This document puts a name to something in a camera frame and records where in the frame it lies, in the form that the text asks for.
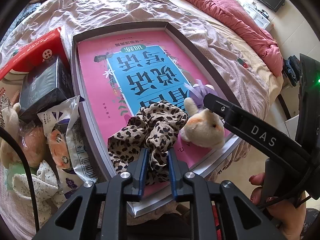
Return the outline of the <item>right hand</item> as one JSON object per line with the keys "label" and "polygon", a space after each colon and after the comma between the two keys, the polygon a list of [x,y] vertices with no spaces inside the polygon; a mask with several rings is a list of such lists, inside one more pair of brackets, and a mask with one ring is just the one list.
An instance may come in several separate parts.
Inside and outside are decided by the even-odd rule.
{"label": "right hand", "polygon": [[[249,178],[252,185],[258,186],[252,191],[250,200],[254,205],[258,205],[261,200],[261,191],[265,173],[253,175]],[[300,239],[300,234],[303,230],[304,220],[306,216],[306,204],[303,203],[298,208],[288,200],[282,200],[276,204],[267,207],[271,216],[279,220],[282,225],[279,231],[286,237],[286,239]]]}

